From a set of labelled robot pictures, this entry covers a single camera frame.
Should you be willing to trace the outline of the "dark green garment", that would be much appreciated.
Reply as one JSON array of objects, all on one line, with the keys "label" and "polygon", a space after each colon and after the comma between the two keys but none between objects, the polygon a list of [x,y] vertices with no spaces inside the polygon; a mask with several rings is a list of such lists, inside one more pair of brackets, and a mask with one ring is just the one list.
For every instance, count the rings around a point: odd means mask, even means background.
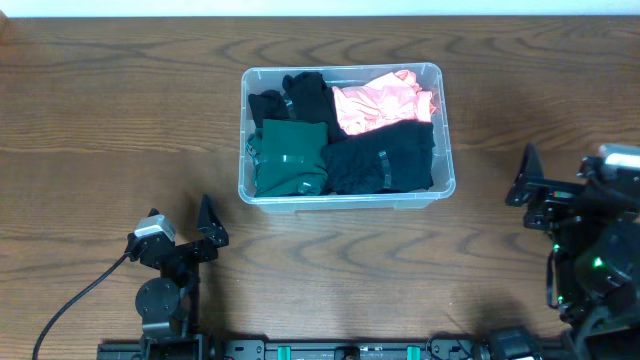
[{"label": "dark green garment", "polygon": [[324,122],[265,119],[246,143],[254,165],[255,197],[321,195],[328,181],[321,156],[327,144]]}]

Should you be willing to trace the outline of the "dark navy garment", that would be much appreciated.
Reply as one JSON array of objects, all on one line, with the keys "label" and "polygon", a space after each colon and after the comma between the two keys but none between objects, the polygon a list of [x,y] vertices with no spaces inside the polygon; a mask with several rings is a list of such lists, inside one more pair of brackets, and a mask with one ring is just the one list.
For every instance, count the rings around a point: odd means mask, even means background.
[{"label": "dark navy garment", "polygon": [[406,193],[434,185],[433,125],[403,120],[321,150],[329,189],[339,195]]}]

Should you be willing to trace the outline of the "pink garment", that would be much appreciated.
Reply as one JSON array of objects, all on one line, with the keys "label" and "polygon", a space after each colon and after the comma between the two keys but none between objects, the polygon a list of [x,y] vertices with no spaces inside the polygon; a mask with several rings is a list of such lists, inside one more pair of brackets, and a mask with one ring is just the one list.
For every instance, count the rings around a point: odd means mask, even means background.
[{"label": "pink garment", "polygon": [[333,87],[337,122],[347,135],[403,120],[431,122],[437,107],[433,92],[424,90],[409,70],[389,72],[361,86]]}]

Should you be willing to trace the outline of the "black garment with grey stripe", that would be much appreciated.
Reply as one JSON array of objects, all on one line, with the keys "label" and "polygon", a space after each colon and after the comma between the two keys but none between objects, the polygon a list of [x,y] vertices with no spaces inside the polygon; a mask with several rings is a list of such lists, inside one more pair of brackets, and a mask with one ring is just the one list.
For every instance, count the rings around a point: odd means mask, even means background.
[{"label": "black garment with grey stripe", "polygon": [[306,123],[326,123],[329,143],[345,140],[348,135],[339,126],[334,93],[319,72],[302,72],[296,76],[285,75],[282,88],[291,102],[290,114],[285,97],[270,89],[260,94],[249,94],[248,103],[257,128],[265,119],[293,120]]}]

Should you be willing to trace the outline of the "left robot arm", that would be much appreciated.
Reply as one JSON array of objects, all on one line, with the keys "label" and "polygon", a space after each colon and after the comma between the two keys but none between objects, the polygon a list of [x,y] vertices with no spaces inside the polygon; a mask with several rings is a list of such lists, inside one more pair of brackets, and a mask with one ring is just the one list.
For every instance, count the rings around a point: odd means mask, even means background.
[{"label": "left robot arm", "polygon": [[199,326],[199,267],[218,258],[229,235],[203,195],[197,219],[203,238],[178,245],[168,218],[153,209],[127,236],[126,255],[159,272],[144,283],[135,298],[142,319],[143,359],[214,359],[216,345]]}]

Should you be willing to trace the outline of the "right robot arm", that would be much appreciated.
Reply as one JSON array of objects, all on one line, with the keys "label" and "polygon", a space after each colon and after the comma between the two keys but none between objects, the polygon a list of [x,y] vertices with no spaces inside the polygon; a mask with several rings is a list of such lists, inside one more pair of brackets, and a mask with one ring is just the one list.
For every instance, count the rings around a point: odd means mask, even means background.
[{"label": "right robot arm", "polygon": [[198,329],[201,264],[228,242],[208,201],[198,225],[203,239],[176,245],[164,218],[151,212],[157,231],[145,241],[142,261],[159,271],[136,297],[143,335],[126,359],[620,359],[639,354],[639,151],[604,145],[583,159],[577,183],[547,179],[533,145],[524,151],[506,197],[524,207],[526,228],[553,243],[546,265],[546,302],[568,330],[543,341],[522,328],[481,339],[431,337],[423,342],[271,342],[216,344]]}]

